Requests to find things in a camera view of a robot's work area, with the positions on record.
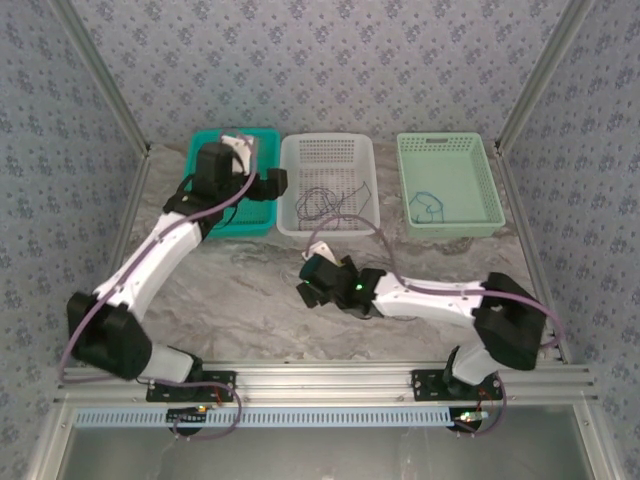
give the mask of patterned wallpaper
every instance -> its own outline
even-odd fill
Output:
[[[148,141],[206,127],[495,139],[565,0],[74,0]]]
[[[599,0],[508,154],[577,361],[640,479],[640,4]]]
[[[0,478],[50,406],[66,299],[101,279],[137,166],[47,2],[0,2]]]

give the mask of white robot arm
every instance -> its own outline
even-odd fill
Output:
[[[445,371],[455,392],[481,384],[498,369],[535,368],[545,316],[512,300],[478,294],[428,295],[406,288],[393,273],[358,271],[349,257],[338,262],[324,242],[311,246],[300,272],[298,292],[309,308],[334,303],[358,318],[415,316],[474,329],[477,342],[456,347]],[[440,283],[404,279],[405,285],[433,291],[509,292],[532,298],[508,276],[492,273],[483,282]]]
[[[187,379],[196,357],[152,343],[139,322],[158,289],[222,220],[223,212],[195,220],[190,216],[212,209],[246,186],[251,178],[251,151],[246,142],[253,141],[223,136],[221,142],[205,144],[198,152],[195,173],[167,201],[164,214],[134,254],[91,295],[78,292],[72,296],[67,303],[70,335],[106,298],[78,337],[74,357],[127,380],[145,377],[181,383]],[[270,169],[266,179],[255,176],[244,198],[275,200],[286,188],[286,172]]]

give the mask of cable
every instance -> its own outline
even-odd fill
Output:
[[[213,389],[216,392],[216,403],[218,404],[218,406],[222,405],[222,400],[220,399],[220,390],[218,390],[218,387],[213,387]]]
[[[498,382],[500,382],[500,393],[502,393],[502,408],[498,410],[498,416],[496,417],[495,421],[486,430],[482,430],[480,432],[476,432],[474,429],[472,429],[468,425],[465,425],[463,422],[460,422],[457,420],[453,421],[454,424],[456,424],[460,428],[464,428],[465,430],[467,430],[469,434],[473,437],[481,437],[483,435],[488,435],[489,433],[493,432],[496,428],[500,426],[500,424],[502,424],[502,422],[504,422],[504,417],[507,414],[507,392],[504,388],[504,382],[502,381],[502,378],[500,378],[500,375],[498,374],[498,372],[496,372],[495,375]]]
[[[225,222],[225,224],[224,224],[224,225],[222,225],[220,228],[215,228],[215,227],[214,227],[214,230],[220,230],[221,228],[224,228],[224,227],[226,227],[227,225],[229,225],[229,224],[233,221],[233,219],[234,219],[234,218],[236,218],[236,214],[237,214],[237,213],[238,213],[238,206],[237,206],[237,205],[234,205],[234,206],[233,206],[233,213],[232,213],[232,214],[231,214],[231,216],[229,217],[229,220],[227,220],[227,221]]]
[[[184,190],[187,187],[187,185],[189,185],[189,182],[193,180],[193,177],[194,177],[193,173],[184,177],[180,182],[180,185],[178,185],[177,190]]]
[[[227,392],[229,392],[231,394],[231,396],[233,397],[233,399],[238,404],[238,412],[236,413],[236,416],[234,417],[233,422],[231,422],[231,425],[229,425],[227,428],[225,428],[222,432],[212,433],[212,434],[209,434],[209,435],[197,435],[197,436],[193,436],[193,437],[187,437],[185,435],[180,435],[180,433],[178,433],[178,424],[180,423],[180,420],[182,420],[188,414],[179,415],[174,420],[173,427],[171,428],[171,430],[173,430],[174,435],[176,436],[176,439],[182,438],[183,440],[186,440],[186,441],[189,442],[191,440],[195,440],[195,441],[216,440],[218,438],[226,437],[227,435],[229,435],[231,432],[233,432],[238,427],[238,424],[240,423],[240,420],[242,419],[242,400],[240,399],[240,395],[238,395],[238,392],[236,392],[235,389],[231,388],[229,385],[226,385],[226,384],[220,383],[220,382],[178,383],[178,382],[172,382],[170,380],[154,380],[154,382],[158,383],[160,385],[166,385],[168,387],[177,387],[177,388],[192,388],[192,387],[222,388],[222,389],[226,390]]]
[[[311,248],[311,245],[313,245],[314,240],[316,239],[316,236],[318,235],[318,233],[320,233],[320,231],[322,230],[322,227],[324,227],[327,223],[332,222],[333,220],[336,219],[336,217],[341,216],[344,218],[350,218],[353,220],[358,220],[362,223],[364,223],[366,226],[368,226],[369,228],[371,228],[376,235],[378,235],[378,237],[380,237],[380,240],[382,240],[382,243],[384,244],[385,249],[387,250],[387,253],[389,254],[389,260],[391,262],[391,273],[393,274],[394,277],[396,277],[396,279],[398,280],[398,282],[400,283],[400,285],[402,285],[404,288],[408,289],[408,290],[412,290],[414,292],[418,292],[418,293],[424,293],[426,295],[435,295],[435,296],[442,296],[442,297],[473,297],[473,296],[482,296],[482,297],[493,297],[493,298],[502,298],[505,300],[512,300],[515,302],[519,302],[522,303],[524,305],[528,305],[530,307],[533,307],[537,310],[539,310],[540,312],[544,313],[545,316],[547,316],[553,323],[554,325],[554,330],[555,330],[555,338],[552,339],[551,341],[547,342],[547,343],[543,343],[542,345],[540,345],[540,347],[542,348],[549,348],[549,347],[555,347],[558,345],[558,343],[560,342],[560,340],[562,340],[564,338],[564,327],[562,326],[562,322],[560,321],[560,318],[558,317],[558,315],[551,310],[550,308],[542,305],[540,302],[537,302],[535,300],[532,300],[530,298],[524,297],[522,295],[517,295],[515,293],[509,293],[509,292],[499,292],[497,290],[438,290],[438,289],[433,289],[433,288],[422,288],[422,287],[417,287],[415,285],[411,285],[409,283],[407,283],[405,281],[405,279],[402,277],[402,275],[400,275],[399,270],[398,270],[398,264],[396,263],[396,259],[395,256],[393,254],[393,249],[391,248],[391,244],[389,243],[389,241],[387,240],[387,238],[384,236],[384,233],[382,233],[382,229],[376,227],[373,223],[371,223],[369,220],[367,220],[366,218],[363,218],[359,215],[351,215],[348,213],[344,213],[344,214],[340,214],[340,215],[336,215],[334,217],[328,218],[326,220],[323,220],[311,233],[311,236],[309,237],[309,241],[307,242],[307,248],[305,250],[305,255],[309,255],[309,249]]]
[[[209,209],[204,210],[202,212],[194,213],[193,215],[189,215],[188,217],[181,218],[180,220],[177,220],[176,222],[172,223],[171,225],[166,227],[164,230],[162,230],[158,234],[158,236],[156,238],[154,238],[151,242],[149,242],[149,244],[144,248],[144,250],[142,250],[142,252],[140,252],[140,254],[136,258],[131,260],[131,265],[129,266],[129,268],[127,268],[122,273],[122,276],[118,279],[116,284],[109,291],[107,291],[102,296],[102,298],[98,299],[96,304],[84,316],[82,321],[78,324],[78,326],[74,330],[73,334],[71,335],[71,338],[69,339],[69,343],[67,343],[67,346],[65,347],[64,352],[62,353],[62,358],[60,359],[60,363],[58,364],[58,379],[61,382],[63,382],[63,383],[65,383],[65,382],[67,382],[67,383],[85,383],[85,382],[90,382],[90,381],[107,380],[107,379],[111,378],[111,377],[95,377],[93,379],[86,379],[86,378],[85,379],[78,379],[78,380],[67,380],[67,379],[65,379],[64,369],[67,366],[67,363],[69,362],[69,358],[71,357],[71,352],[73,351],[73,348],[75,347],[75,345],[76,345],[76,343],[78,341],[78,338],[80,338],[80,335],[82,335],[82,332],[84,332],[84,329],[87,327],[89,322],[93,319],[93,317],[96,315],[96,313],[98,313],[98,311],[107,303],[107,301],[113,295],[115,295],[115,293],[117,291],[119,291],[119,290],[121,290],[123,288],[123,284],[127,281],[127,279],[131,276],[131,274],[133,274],[133,272],[136,270],[136,268],[138,268],[140,263],[142,263],[142,261],[147,257],[147,255],[149,255],[149,252],[151,252],[151,250],[156,246],[156,244],[158,244],[158,242],[160,242],[164,237],[166,237],[169,233],[171,233],[173,230],[178,228],[180,225],[184,225],[185,223],[193,222],[194,220],[199,220],[201,218],[207,217],[209,215],[213,215],[214,213],[217,213],[217,212],[220,212],[220,211],[224,210],[228,206],[231,206],[234,203],[236,203],[237,201],[241,200],[243,198],[244,194],[247,192],[247,190],[249,190],[249,188],[253,184],[253,181],[254,181],[254,179],[256,177],[256,174],[258,172],[258,160],[257,160],[254,144],[249,141],[249,139],[246,137],[246,135],[244,135],[242,132],[240,132],[238,130],[234,130],[234,129],[223,130],[222,132],[220,132],[220,137],[219,138],[222,138],[222,135],[224,135],[225,133],[228,133],[230,131],[235,132],[235,134],[240,139],[242,139],[244,141],[245,145],[249,148],[249,152],[250,152],[249,178],[247,179],[245,184],[242,186],[242,188],[240,190],[238,190],[238,192],[235,195],[233,195],[231,198],[225,200],[224,202],[216,205],[215,207],[209,208]]]
[[[340,198],[338,198],[338,195],[329,188],[309,188],[302,195],[300,195],[300,198],[295,204],[296,213],[298,215],[298,229],[302,230],[302,222],[314,222],[316,220],[321,220],[323,217],[330,213],[337,213],[338,215],[340,215],[342,213],[341,210],[342,207],[344,207],[344,204],[362,189],[366,189],[369,193],[369,196],[365,200],[360,210],[357,212],[357,215],[360,215],[362,213],[372,197],[371,189],[369,189],[367,182],[362,182],[362,185],[349,195],[345,196],[344,192],[342,192],[340,194]],[[312,199],[314,201],[311,203],[312,208],[310,209],[309,203]],[[340,228],[340,220],[341,217],[338,217],[338,222],[336,223],[334,230],[338,230]]]
[[[424,203],[421,201],[421,197],[427,197],[428,199],[433,199],[435,200],[438,205],[440,206],[440,210],[433,210],[431,203]],[[420,220],[420,214],[418,214],[415,218],[411,218],[411,221],[413,223],[423,223],[423,224],[429,224],[429,223],[434,223],[436,221],[435,219],[435,214],[440,213],[440,220],[438,220],[439,223],[444,223],[444,204],[440,201],[440,199],[438,197],[436,197],[435,195],[429,193],[429,192],[418,192],[416,193],[413,198],[411,199],[411,201],[409,202],[409,210],[411,210],[411,205],[416,202],[419,203],[420,205],[427,207],[425,208],[425,212],[431,215],[431,219],[428,222],[425,221],[421,221]]]
[[[491,402],[491,413],[493,413],[494,407],[493,407],[493,398],[491,397],[491,395],[489,395],[489,392],[487,392],[484,388],[479,387],[478,388],[478,393],[480,394],[480,397],[487,397],[487,399]],[[482,405],[482,398],[480,398],[480,400],[478,400],[478,406],[476,407],[476,411],[480,411],[480,406]]]

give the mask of teal plastic basket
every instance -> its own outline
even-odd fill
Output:
[[[505,223],[477,133],[401,133],[398,168],[411,237],[488,237]]]
[[[268,168],[277,168],[280,164],[280,134],[272,128],[239,128],[242,133],[255,137],[258,141],[258,172],[266,178]],[[184,176],[194,172],[198,151],[205,143],[216,142],[224,129],[203,130],[191,138]],[[226,225],[233,215],[233,208],[227,208],[224,217],[207,235],[207,238],[221,237],[260,237],[266,235],[276,223],[276,202],[255,202],[244,199],[238,204],[238,213]]]

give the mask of plastic basket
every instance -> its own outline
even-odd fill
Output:
[[[258,172],[265,178],[268,168],[278,167],[280,161],[280,134],[271,128],[239,128],[238,130],[257,139]],[[224,131],[224,129],[203,130],[197,132],[191,138],[187,164],[184,170],[185,177],[194,172],[198,151],[202,145],[208,142],[217,142],[221,131]],[[238,213],[236,213],[233,220],[228,225],[225,225],[232,214],[233,208],[227,208],[222,221],[209,232],[207,238],[259,237],[266,235],[276,222],[276,202],[255,202],[244,199],[238,204]]]
[[[505,223],[476,133],[401,133],[398,168],[411,237],[488,237]]]
[[[369,137],[349,133],[291,135],[282,141],[280,165],[289,179],[289,188],[278,199],[277,226],[283,234],[308,237],[337,213],[360,215],[380,226],[378,183]],[[324,226],[320,236],[371,233],[362,222],[340,219]]]

